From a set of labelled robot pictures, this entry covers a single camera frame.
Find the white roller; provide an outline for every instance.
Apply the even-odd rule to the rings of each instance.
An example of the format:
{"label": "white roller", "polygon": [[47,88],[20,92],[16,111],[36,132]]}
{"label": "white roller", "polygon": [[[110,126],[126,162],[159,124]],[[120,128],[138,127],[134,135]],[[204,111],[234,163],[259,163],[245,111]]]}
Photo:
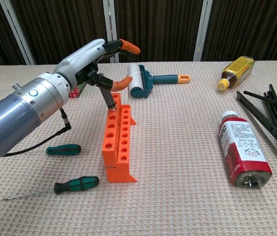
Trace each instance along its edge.
{"label": "white roller", "polygon": [[129,84],[129,94],[131,95],[131,89],[137,87],[143,90],[142,77],[140,74],[139,65],[131,63],[128,66],[128,76],[131,76],[133,79]]}

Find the yellow bottle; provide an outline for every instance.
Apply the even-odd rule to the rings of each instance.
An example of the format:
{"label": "yellow bottle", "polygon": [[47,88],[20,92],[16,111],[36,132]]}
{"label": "yellow bottle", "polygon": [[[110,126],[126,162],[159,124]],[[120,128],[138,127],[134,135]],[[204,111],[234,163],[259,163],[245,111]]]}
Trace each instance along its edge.
{"label": "yellow bottle", "polygon": [[251,73],[253,66],[253,58],[239,57],[222,71],[222,78],[217,84],[218,89],[226,90],[237,86]]}

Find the screwdriver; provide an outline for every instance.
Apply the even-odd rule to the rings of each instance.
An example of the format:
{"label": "screwdriver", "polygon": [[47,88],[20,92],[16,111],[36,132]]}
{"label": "screwdriver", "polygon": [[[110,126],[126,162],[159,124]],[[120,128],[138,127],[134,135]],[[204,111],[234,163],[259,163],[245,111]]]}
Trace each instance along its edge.
{"label": "screwdriver", "polygon": [[81,152],[81,146],[77,144],[65,144],[57,147],[47,147],[46,154],[71,156]]}
{"label": "screwdriver", "polygon": [[99,184],[99,178],[97,176],[83,176],[80,178],[69,180],[65,183],[55,183],[54,188],[41,190],[34,193],[26,193],[18,196],[8,197],[8,198],[4,198],[3,200],[8,201],[10,199],[15,199],[15,198],[19,198],[19,197],[23,197],[31,194],[43,193],[43,192],[52,191],[52,190],[55,192],[55,194],[60,194],[62,192],[67,192],[67,191],[74,192],[74,191],[80,191],[80,190],[87,190],[89,188],[95,187],[98,184]]}

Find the orange screwdriver holder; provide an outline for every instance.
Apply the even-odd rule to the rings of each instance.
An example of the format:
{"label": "orange screwdriver holder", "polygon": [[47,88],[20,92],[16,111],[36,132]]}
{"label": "orange screwdriver holder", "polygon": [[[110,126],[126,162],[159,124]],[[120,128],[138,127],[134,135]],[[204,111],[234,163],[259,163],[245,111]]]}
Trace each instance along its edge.
{"label": "orange screwdriver holder", "polygon": [[130,175],[131,106],[121,105],[121,94],[113,93],[116,110],[108,111],[102,153],[109,182],[136,182]]}

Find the robotic arm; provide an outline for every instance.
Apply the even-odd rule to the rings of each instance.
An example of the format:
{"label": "robotic arm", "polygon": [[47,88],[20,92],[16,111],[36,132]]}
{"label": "robotic arm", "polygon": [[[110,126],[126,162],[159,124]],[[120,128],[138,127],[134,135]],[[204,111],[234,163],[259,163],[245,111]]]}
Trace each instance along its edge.
{"label": "robotic arm", "polygon": [[71,129],[61,107],[69,100],[68,93],[78,84],[87,82],[98,86],[108,108],[114,110],[110,92],[126,88],[132,78],[127,77],[120,82],[110,80],[97,74],[97,63],[118,52],[132,56],[139,54],[140,50],[123,39],[110,42],[96,39],[62,60],[53,74],[43,73],[23,87],[13,85],[15,92],[0,101],[0,157],[59,109],[65,128],[56,135]]}

